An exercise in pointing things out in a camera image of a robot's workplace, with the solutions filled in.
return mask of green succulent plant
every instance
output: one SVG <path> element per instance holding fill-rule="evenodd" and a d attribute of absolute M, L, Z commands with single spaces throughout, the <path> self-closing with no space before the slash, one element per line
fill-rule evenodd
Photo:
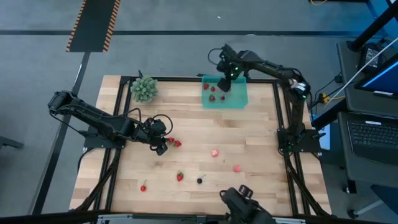
<path fill-rule="evenodd" d="M 157 80 L 151 77 L 137 78 L 132 83 L 131 93 L 136 102 L 149 103 L 157 96 Z"/>

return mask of desk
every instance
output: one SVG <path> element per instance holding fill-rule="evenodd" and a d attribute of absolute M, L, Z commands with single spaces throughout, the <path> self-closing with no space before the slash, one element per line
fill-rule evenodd
<path fill-rule="evenodd" d="M 120 79 L 103 78 L 96 107 L 112 113 Z M 143 105 L 132 101 L 130 109 L 139 107 L 143 120 L 159 113 L 170 116 L 174 123 L 170 136 L 181 140 L 182 146 L 171 147 L 158 156 L 148 145 L 127 142 L 121 151 L 112 212 L 224 215 L 228 208 L 220 200 L 219 191 L 245 184 L 253 189 L 253 198 L 271 214 L 292 215 L 284 160 L 277 152 L 279 125 L 273 84 L 248 83 L 249 104 L 243 110 L 203 108 L 200 82 L 159 81 L 158 89 L 159 96 L 153 102 Z M 126 99 L 126 92 L 121 102 Z M 287 125 L 281 90 L 279 95 Z M 119 114 L 123 111 L 124 103 L 121 104 Z M 137 118 L 136 113 L 130 116 Z M 303 117 L 309 127 L 307 109 Z M 169 128 L 167 120 L 163 121 Z M 213 149 L 220 152 L 216 158 L 211 156 Z M 70 208 L 79 206 L 96 185 L 103 157 L 104 149 L 97 149 L 83 158 Z M 304 153 L 301 161 L 309 191 L 330 212 L 319 161 Z M 233 172 L 236 164 L 242 172 Z M 181 182 L 176 181 L 178 170 L 185 174 Z M 202 175 L 206 176 L 199 185 L 196 179 Z M 147 191 L 141 192 L 145 180 Z M 107 188 L 103 190 L 100 208 L 104 208 Z M 297 188 L 296 196 L 301 202 Z"/>
<path fill-rule="evenodd" d="M 338 122 L 341 132 L 341 142 L 343 146 L 346 173 L 349 180 L 369 182 L 371 184 L 383 185 L 398 188 L 398 166 L 380 164 L 355 156 L 351 149 L 347 120 L 357 118 L 357 114 L 338 113 Z"/>
<path fill-rule="evenodd" d="M 337 51 L 340 60 L 341 74 L 343 76 L 344 83 L 347 83 L 355 73 L 358 71 L 356 67 L 359 62 L 359 56 L 361 52 L 353 52 L 347 46 L 346 42 L 340 42 L 337 44 Z M 387 49 L 384 55 L 390 56 L 397 53 L 396 49 Z M 360 80 L 364 76 L 362 73 L 354 80 Z M 337 119 L 337 113 L 339 112 L 355 112 L 374 114 L 376 116 L 394 116 L 398 117 L 398 100 L 375 96 L 373 92 L 357 90 L 354 85 L 348 85 L 345 89 L 345 96 L 343 100 L 340 100 L 335 106 L 329 106 L 328 111 L 324 112 L 319 118 L 312 122 L 312 126 L 317 129 L 321 129 L 326 125 L 332 123 Z"/>

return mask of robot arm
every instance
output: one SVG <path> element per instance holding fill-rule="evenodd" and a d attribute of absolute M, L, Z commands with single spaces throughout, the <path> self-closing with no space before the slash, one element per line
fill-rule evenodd
<path fill-rule="evenodd" d="M 248 71 L 257 70 L 278 79 L 279 84 L 288 90 L 294 97 L 302 99 L 310 93 L 310 85 L 296 68 L 285 68 L 281 65 L 263 60 L 250 50 L 236 53 L 229 45 L 221 48 L 220 62 L 217 70 L 223 72 L 225 78 L 220 81 L 219 87 L 228 91 L 231 81 L 237 79 L 240 73 L 249 78 Z"/>
<path fill-rule="evenodd" d="M 85 103 L 69 91 L 55 92 L 48 106 L 52 116 L 70 114 L 96 128 L 98 135 L 110 141 L 117 141 L 117 139 L 121 138 L 149 144 L 150 149 L 156 151 L 159 156 L 167 150 L 164 136 L 168 133 L 166 133 L 164 123 L 160 119 L 155 119 L 156 116 L 146 119 L 143 123 L 141 122 L 141 112 L 139 112 L 140 121 L 128 118 L 125 116 L 127 113 L 112 116 Z M 87 135 L 84 131 L 79 133 L 85 137 Z"/>
<path fill-rule="evenodd" d="M 239 191 L 231 187 L 220 192 L 221 200 L 228 206 L 226 214 L 229 224 L 275 224 L 271 214 L 263 209 L 251 196 L 253 191 L 241 185 Z"/>

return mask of yellow cable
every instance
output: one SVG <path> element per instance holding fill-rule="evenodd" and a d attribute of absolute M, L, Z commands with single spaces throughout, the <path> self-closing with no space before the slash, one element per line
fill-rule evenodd
<path fill-rule="evenodd" d="M 339 100 L 339 99 L 343 99 L 343 98 L 345 98 L 346 96 L 339 96 L 339 97 L 336 97 L 336 98 L 334 98 L 333 100 Z"/>
<path fill-rule="evenodd" d="M 327 1 L 328 0 L 323 0 L 323 2 L 315 4 L 312 0 L 310 0 L 311 4 L 313 4 L 314 6 L 320 6 L 320 5 L 322 5 L 323 3 L 327 2 Z"/>

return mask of wooden table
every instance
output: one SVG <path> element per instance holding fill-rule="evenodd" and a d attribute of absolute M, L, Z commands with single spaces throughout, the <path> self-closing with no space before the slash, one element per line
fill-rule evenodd
<path fill-rule="evenodd" d="M 113 112 L 120 78 L 104 76 L 96 107 Z M 248 83 L 249 104 L 243 110 L 203 108 L 200 82 L 159 82 L 158 89 L 152 103 L 132 101 L 130 109 L 139 107 L 143 120 L 160 113 L 170 116 L 174 129 L 169 137 L 179 139 L 182 146 L 158 156 L 148 145 L 127 142 L 119 162 L 113 212 L 223 215 L 228 208 L 219 191 L 245 184 L 253 189 L 253 199 L 271 214 L 292 215 L 284 160 L 277 152 L 278 119 L 271 84 Z M 287 125 L 281 90 L 279 95 Z M 307 110 L 304 120 L 309 127 Z M 162 121 L 170 127 L 166 119 Z M 211 156 L 213 149 L 219 151 L 218 157 Z M 96 185 L 103 156 L 104 149 L 97 149 L 83 158 L 70 208 L 79 206 Z M 330 212 L 319 161 L 306 153 L 301 153 L 301 161 L 309 191 Z M 242 172 L 233 172 L 237 164 Z M 179 170 L 185 174 L 181 182 L 176 180 Z M 198 184 L 197 178 L 203 175 L 203 183 Z M 141 192 L 145 180 L 147 190 Z M 101 208 L 107 192 L 105 186 Z"/>

